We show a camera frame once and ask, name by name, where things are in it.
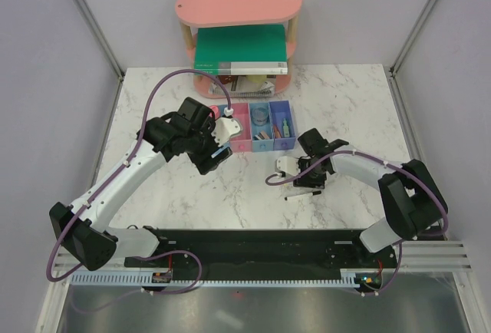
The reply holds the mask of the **green correction pen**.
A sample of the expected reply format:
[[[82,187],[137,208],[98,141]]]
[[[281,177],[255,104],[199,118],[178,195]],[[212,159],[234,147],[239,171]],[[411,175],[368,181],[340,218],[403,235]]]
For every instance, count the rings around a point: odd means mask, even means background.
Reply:
[[[283,137],[289,138],[291,136],[291,133],[290,133],[290,128],[289,128],[288,121],[286,118],[284,118],[282,121],[282,129],[283,129]]]

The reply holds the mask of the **four-compartment pastel organizer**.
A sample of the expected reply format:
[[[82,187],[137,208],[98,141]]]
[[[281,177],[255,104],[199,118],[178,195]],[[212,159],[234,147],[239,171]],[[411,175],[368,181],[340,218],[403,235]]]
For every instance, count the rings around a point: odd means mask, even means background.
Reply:
[[[265,126],[257,127],[251,121],[251,110],[253,107],[265,106],[269,109],[269,122]],[[230,147],[233,153],[245,152],[268,152],[293,150],[297,140],[295,122],[292,115],[292,107],[289,101],[268,101],[259,103],[232,103],[234,118],[237,118],[243,126],[240,136],[232,138],[225,147]],[[290,128],[291,136],[283,137],[282,121],[286,118]],[[273,134],[273,125],[281,132],[282,138],[276,139]],[[255,135],[264,130],[272,138],[271,140],[257,140]]]

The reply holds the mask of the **clear tape roll pack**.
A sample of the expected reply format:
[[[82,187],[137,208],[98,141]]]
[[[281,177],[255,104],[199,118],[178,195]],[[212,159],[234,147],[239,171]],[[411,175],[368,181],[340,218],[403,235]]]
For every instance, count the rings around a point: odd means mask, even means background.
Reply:
[[[265,126],[269,122],[269,109],[265,106],[253,107],[251,121],[257,127]]]

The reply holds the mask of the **pink crayon bottle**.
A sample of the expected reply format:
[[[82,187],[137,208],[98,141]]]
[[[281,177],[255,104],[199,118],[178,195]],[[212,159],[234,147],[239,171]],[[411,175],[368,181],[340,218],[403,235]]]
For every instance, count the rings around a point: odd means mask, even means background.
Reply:
[[[215,117],[215,120],[220,118],[220,109],[216,105],[210,105],[209,108],[211,109],[213,116]]]

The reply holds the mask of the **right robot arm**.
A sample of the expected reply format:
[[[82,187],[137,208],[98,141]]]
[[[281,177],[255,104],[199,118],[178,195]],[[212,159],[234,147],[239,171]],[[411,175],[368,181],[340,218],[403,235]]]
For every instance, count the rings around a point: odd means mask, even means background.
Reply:
[[[438,236],[429,228],[441,221],[448,228],[448,206],[426,165],[420,160],[396,163],[363,153],[341,139],[332,142],[313,128],[298,142],[305,156],[298,159],[293,186],[322,190],[329,175],[352,177],[377,190],[384,218],[362,231],[351,247],[359,266],[369,266],[387,246],[421,234]]]

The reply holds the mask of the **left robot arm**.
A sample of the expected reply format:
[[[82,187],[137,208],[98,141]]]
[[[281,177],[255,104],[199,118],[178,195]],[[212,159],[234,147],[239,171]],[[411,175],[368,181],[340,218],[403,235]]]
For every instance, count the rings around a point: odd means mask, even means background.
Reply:
[[[130,149],[111,171],[69,205],[49,211],[60,246],[89,271],[116,257],[142,257],[151,266],[168,258],[168,248],[148,229],[115,229],[110,222],[123,204],[153,173],[185,153],[200,174],[215,170],[232,155],[226,143],[242,133],[233,110],[217,117],[188,97],[179,110],[145,122]]]

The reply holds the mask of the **black white marker pen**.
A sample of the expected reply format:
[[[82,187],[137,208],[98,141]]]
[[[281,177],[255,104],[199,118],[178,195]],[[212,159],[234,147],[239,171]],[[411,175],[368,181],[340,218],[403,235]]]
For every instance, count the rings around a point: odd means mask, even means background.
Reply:
[[[284,200],[285,201],[293,201],[293,200],[298,200],[298,199],[304,199],[304,198],[309,198],[313,196],[319,196],[322,194],[321,190],[316,190],[316,191],[309,191],[307,193],[300,193],[300,194],[295,194],[291,196],[285,196]]]

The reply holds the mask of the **spiral notebook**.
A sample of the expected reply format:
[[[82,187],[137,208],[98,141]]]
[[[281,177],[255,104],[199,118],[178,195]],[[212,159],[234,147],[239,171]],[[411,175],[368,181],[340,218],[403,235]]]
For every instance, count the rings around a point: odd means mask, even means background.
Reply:
[[[275,94],[275,75],[219,76],[230,97],[271,97]]]

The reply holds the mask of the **green book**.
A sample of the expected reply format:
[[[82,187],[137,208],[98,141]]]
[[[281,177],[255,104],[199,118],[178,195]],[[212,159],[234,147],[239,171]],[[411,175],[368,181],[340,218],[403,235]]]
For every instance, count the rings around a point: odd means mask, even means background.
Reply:
[[[288,73],[283,25],[201,28],[193,68],[212,75]]]

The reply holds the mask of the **pink oval shelf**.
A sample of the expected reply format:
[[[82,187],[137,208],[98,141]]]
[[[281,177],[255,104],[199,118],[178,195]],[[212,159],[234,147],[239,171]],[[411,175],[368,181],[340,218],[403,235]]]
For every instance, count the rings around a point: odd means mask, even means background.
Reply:
[[[292,77],[292,55],[296,47],[298,14],[302,0],[177,0],[175,10],[180,20],[186,50],[193,65],[197,32],[201,28],[241,25],[283,25],[287,48],[288,73],[276,75],[275,94],[283,92]],[[224,93],[213,80],[219,76],[200,71],[194,77],[196,90],[208,98],[222,98]]]

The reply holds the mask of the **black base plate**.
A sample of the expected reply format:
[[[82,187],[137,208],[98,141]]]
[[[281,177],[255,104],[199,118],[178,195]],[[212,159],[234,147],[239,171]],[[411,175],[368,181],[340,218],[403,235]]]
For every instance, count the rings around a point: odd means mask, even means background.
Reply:
[[[392,269],[396,249],[371,254],[358,229],[155,229],[152,261],[127,257],[127,268],[165,268],[180,276],[332,277],[342,269]]]

